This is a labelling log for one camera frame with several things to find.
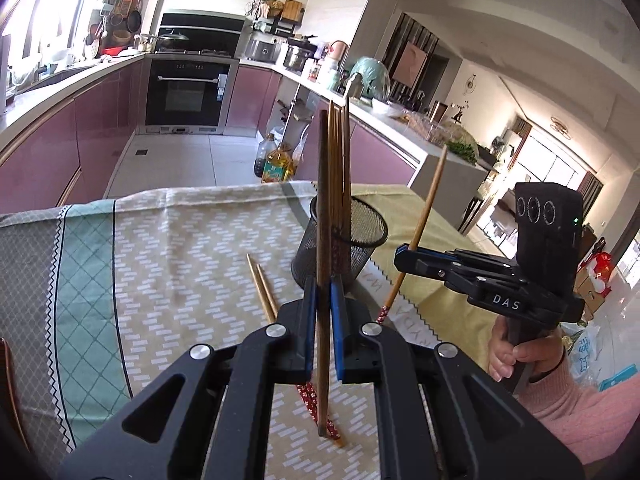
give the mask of oven handle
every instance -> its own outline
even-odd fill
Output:
[[[158,81],[193,81],[196,83],[217,83],[217,79],[196,79],[193,77],[164,77],[159,75]]]

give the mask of white countertop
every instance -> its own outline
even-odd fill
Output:
[[[274,72],[282,74],[283,76],[299,83],[303,87],[311,90],[313,93],[318,94],[329,101],[333,101],[338,106],[344,106],[344,96],[337,94],[318,83],[309,81],[309,79],[303,78],[302,76],[287,70],[282,65],[252,61],[249,59],[241,59],[240,65],[255,66],[258,68],[273,70]],[[363,101],[352,98],[350,101],[350,113],[373,130],[382,134],[407,154],[411,155],[419,164],[421,164],[427,156],[439,157],[442,152],[438,146],[428,140],[424,140],[406,124],[396,121],[390,117],[373,113],[373,109]],[[452,153],[447,155],[447,160],[471,166],[471,164]],[[476,165],[476,167],[478,170],[486,171],[478,165]]]
[[[109,75],[127,65],[138,62],[144,54],[130,57],[114,57],[111,62],[98,62],[95,66],[75,74],[60,83],[51,84],[44,88],[31,90],[17,95],[14,102],[6,108],[0,116],[0,152],[12,142],[31,123],[42,114],[63,101],[78,90],[90,85],[94,81]]]

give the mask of pink sweater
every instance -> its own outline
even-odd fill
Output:
[[[598,392],[580,388],[567,360],[518,398],[583,464],[611,455],[640,413],[640,374]]]

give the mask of black wire mesh basket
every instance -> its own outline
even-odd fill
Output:
[[[301,288],[309,276],[316,277],[316,200],[314,197],[311,201],[311,217],[291,262],[293,279]],[[376,247],[386,242],[388,234],[382,215],[366,202],[351,197],[351,240],[332,233],[332,273],[340,274],[345,291],[356,281]]]

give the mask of cutting board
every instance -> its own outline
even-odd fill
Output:
[[[286,0],[280,17],[285,20],[291,20],[292,22],[298,22],[303,5],[302,2],[297,2],[296,0]]]

